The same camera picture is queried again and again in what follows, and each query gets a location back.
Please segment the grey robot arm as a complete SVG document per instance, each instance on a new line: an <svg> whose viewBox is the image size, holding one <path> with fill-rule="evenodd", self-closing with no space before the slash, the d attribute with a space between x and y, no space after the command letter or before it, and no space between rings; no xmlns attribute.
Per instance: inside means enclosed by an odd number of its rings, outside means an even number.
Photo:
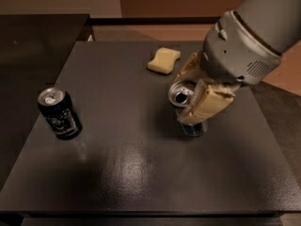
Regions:
<svg viewBox="0 0 301 226"><path fill-rule="evenodd" d="M208 32L169 90L178 121L194 125L232 103L235 92L253 86L280 65L301 39L301 0L244 0Z"/></svg>

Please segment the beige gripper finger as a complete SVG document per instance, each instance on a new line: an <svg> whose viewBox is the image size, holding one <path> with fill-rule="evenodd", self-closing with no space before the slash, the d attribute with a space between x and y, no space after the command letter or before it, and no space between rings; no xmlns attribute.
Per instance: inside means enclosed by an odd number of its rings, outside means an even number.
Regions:
<svg viewBox="0 0 301 226"><path fill-rule="evenodd" d="M173 80L173 83L193 82L198 84L204 78L204 70L201 66L198 53L193 53L185 61L183 67Z"/></svg>
<svg viewBox="0 0 301 226"><path fill-rule="evenodd" d="M199 79L188 106L178 115L178 121L194 125L208 120L233 102L240 87L240 83L208 84Z"/></svg>

